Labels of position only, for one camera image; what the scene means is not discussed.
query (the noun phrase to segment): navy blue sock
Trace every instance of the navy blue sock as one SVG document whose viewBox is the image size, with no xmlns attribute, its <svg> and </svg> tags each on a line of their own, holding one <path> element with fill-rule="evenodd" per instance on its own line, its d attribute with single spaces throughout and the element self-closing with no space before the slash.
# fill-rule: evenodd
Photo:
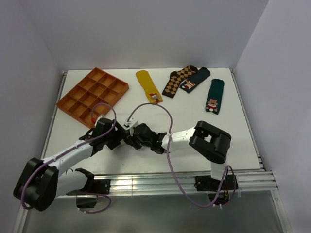
<svg viewBox="0 0 311 233">
<path fill-rule="evenodd" d="M 203 67 L 199 69 L 198 72 L 196 72 L 195 74 L 191 75 L 189 78 L 184 80 L 179 87 L 184 91 L 186 91 L 187 93 L 190 93 L 197 87 L 197 85 L 199 85 L 209 76 L 210 71 L 205 67 Z"/>
</svg>

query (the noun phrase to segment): argyle sock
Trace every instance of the argyle sock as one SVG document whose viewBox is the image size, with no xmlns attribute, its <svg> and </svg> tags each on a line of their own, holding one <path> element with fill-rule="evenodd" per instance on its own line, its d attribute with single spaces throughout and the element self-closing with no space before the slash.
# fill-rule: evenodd
<svg viewBox="0 0 311 233">
<path fill-rule="evenodd" d="M 199 69 L 198 72 L 196 72 L 195 74 L 191 75 L 189 78 L 184 80 L 181 83 L 180 88 L 186 91 L 187 93 L 190 93 L 209 76 L 210 76 L 210 71 L 206 69 L 205 67 L 203 67 Z"/>
<path fill-rule="evenodd" d="M 150 103 L 159 103 L 163 101 L 159 91 L 146 70 L 138 71 L 136 77 L 141 87 L 144 89 L 146 97 Z"/>
<path fill-rule="evenodd" d="M 208 92 L 206 100 L 205 111 L 214 114 L 219 114 L 220 106 L 222 104 L 222 96 L 224 92 L 225 83 L 220 79 L 213 79 Z"/>
<path fill-rule="evenodd" d="M 190 77 L 192 74 L 195 74 L 197 71 L 198 68 L 192 65 L 189 65 L 180 71 L 173 71 L 170 74 L 170 80 L 162 91 L 162 95 L 173 98 L 180 83 Z"/>
</svg>

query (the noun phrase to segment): dark green sock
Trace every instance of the dark green sock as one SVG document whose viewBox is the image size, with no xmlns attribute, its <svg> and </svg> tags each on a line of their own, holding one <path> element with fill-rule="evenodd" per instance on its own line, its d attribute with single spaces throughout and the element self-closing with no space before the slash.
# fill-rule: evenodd
<svg viewBox="0 0 311 233">
<path fill-rule="evenodd" d="M 220 111 L 222 105 L 222 96 L 224 92 L 225 83 L 220 79 L 213 79 L 208 92 L 208 98 L 206 100 L 205 111 L 217 114 Z"/>
</svg>

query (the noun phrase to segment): brown argyle sock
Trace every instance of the brown argyle sock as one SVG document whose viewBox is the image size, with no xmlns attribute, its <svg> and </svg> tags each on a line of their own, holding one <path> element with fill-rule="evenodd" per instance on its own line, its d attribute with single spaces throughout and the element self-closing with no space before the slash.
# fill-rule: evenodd
<svg viewBox="0 0 311 233">
<path fill-rule="evenodd" d="M 162 95 L 173 98 L 181 82 L 190 77 L 192 74 L 195 74 L 197 71 L 198 68 L 192 65 L 189 65 L 180 71 L 173 71 L 170 74 L 170 80 L 166 84 Z"/>
</svg>

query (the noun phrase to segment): white tabletop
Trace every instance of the white tabletop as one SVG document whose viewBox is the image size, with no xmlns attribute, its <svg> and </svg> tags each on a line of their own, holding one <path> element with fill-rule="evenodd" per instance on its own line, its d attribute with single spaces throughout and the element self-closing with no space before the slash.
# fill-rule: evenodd
<svg viewBox="0 0 311 233">
<path fill-rule="evenodd" d="M 155 86 L 162 93 L 174 69 L 147 69 Z M 105 70 L 117 78 L 129 83 L 129 90 L 114 106 L 117 112 L 117 121 L 123 124 L 129 114 L 141 103 L 148 102 L 141 88 L 136 72 L 140 69 Z M 233 169 L 260 169 L 258 157 L 249 132 L 242 106 L 228 68 L 209 68 L 211 76 L 203 81 L 190 94 L 179 89 L 173 99 L 166 96 L 160 103 L 173 116 L 172 132 L 189 129 L 197 121 L 206 121 L 231 134 L 231 146 L 227 154 L 227 162 Z M 90 70 L 68 71 L 63 87 L 63 97 L 67 94 Z M 222 79 L 225 82 L 222 105 L 218 115 L 207 113 L 205 103 L 212 79 Z M 163 109 L 156 106 L 143 106 L 134 114 L 139 123 L 146 123 L 151 130 L 167 132 L 169 117 Z M 107 118 L 113 119 L 110 111 Z M 45 157 L 52 156 L 71 146 L 88 128 L 73 119 L 61 110 L 57 110 L 50 140 Z M 210 162 L 192 148 L 177 150 L 171 153 L 175 171 L 209 171 Z M 114 150 L 108 147 L 91 158 L 76 164 L 73 169 L 82 167 L 94 174 L 132 174 L 132 173 L 160 173 L 169 172 L 166 155 L 156 154 L 148 148 L 135 150 L 131 146 L 122 144 Z"/>
</svg>

